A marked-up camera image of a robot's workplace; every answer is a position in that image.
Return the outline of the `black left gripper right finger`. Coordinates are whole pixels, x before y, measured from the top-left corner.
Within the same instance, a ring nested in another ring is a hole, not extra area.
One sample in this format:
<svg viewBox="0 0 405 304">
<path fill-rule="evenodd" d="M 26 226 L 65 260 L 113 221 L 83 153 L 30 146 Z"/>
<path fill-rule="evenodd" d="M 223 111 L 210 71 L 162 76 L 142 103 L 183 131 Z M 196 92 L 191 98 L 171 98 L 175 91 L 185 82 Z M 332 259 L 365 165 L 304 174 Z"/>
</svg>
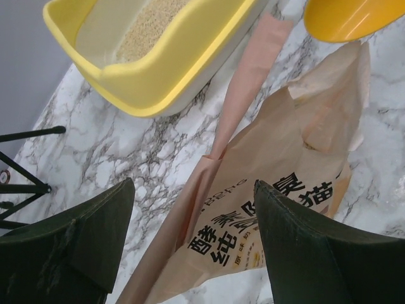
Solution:
<svg viewBox="0 0 405 304">
<path fill-rule="evenodd" d="M 275 303 L 403 303 L 404 240 L 362 231 L 264 181 L 254 204 Z"/>
</svg>

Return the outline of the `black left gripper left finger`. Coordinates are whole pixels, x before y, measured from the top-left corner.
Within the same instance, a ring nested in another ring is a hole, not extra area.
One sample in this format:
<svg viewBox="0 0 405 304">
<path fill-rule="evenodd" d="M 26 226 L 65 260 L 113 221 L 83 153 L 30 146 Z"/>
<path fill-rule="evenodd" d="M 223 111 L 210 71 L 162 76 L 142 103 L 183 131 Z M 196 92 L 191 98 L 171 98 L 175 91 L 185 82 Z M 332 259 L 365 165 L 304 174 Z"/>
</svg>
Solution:
<svg viewBox="0 0 405 304">
<path fill-rule="evenodd" d="M 105 303 L 134 205 L 127 178 L 92 199 L 1 236 L 1 303 Z"/>
</svg>

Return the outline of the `pink cat litter bag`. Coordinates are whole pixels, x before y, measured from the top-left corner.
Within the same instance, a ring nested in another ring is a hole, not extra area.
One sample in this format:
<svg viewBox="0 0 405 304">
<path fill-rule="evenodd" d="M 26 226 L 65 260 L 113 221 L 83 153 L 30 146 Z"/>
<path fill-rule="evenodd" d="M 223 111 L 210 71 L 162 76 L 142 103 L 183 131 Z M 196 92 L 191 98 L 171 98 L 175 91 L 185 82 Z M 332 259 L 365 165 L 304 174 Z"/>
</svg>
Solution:
<svg viewBox="0 0 405 304">
<path fill-rule="evenodd" d="M 161 303 L 210 279 L 263 267 L 257 180 L 328 217 L 337 211 L 368 103 L 367 42 L 344 44 L 283 85 L 239 129 L 292 28 L 261 17 L 228 86 L 211 152 L 200 158 L 119 303 Z"/>
</svg>

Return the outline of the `orange plastic scoop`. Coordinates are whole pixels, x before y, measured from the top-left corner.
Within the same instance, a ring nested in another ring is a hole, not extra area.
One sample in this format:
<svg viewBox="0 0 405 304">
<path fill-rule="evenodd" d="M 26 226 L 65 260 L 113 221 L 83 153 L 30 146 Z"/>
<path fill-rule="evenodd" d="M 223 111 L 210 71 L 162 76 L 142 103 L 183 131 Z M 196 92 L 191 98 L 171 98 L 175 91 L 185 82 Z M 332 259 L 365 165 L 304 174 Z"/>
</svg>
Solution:
<svg viewBox="0 0 405 304">
<path fill-rule="evenodd" d="M 311 0 L 304 25 L 315 39 L 329 43 L 366 37 L 404 15 L 404 0 Z"/>
</svg>

